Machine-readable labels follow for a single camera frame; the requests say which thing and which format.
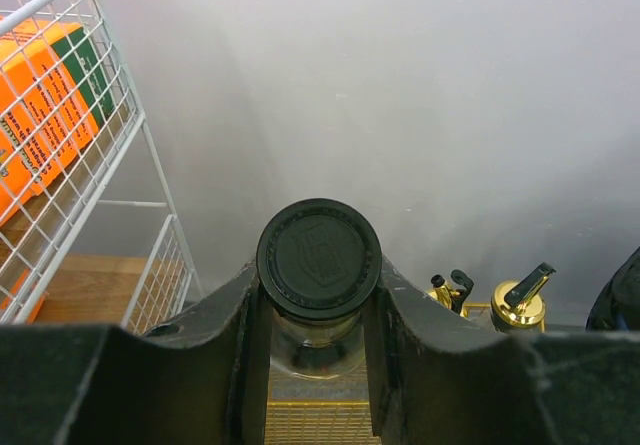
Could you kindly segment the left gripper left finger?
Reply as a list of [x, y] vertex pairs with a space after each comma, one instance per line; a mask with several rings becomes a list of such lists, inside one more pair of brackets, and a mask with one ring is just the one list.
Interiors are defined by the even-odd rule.
[[5, 444], [260, 444], [271, 307], [256, 267], [143, 336], [106, 323], [1, 329]]

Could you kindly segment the glass oil bottle gold spout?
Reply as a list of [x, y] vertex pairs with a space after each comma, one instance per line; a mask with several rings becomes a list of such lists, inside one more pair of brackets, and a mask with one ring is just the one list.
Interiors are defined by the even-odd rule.
[[494, 328], [502, 333], [544, 332], [547, 307], [540, 292], [555, 272], [542, 262], [520, 281], [500, 283], [490, 302]]

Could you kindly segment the dark soy sauce bottle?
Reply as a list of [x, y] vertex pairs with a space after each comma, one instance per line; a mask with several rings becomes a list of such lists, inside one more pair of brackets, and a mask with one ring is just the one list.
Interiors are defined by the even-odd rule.
[[364, 360], [363, 307], [381, 276], [369, 221], [337, 200], [311, 198], [263, 230], [256, 272], [273, 307], [271, 364], [291, 376], [330, 380]]

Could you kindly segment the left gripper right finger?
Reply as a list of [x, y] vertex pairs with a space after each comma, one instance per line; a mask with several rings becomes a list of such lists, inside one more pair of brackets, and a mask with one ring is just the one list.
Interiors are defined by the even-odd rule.
[[389, 261], [366, 301], [371, 428], [385, 444], [635, 444], [635, 332], [504, 334]]

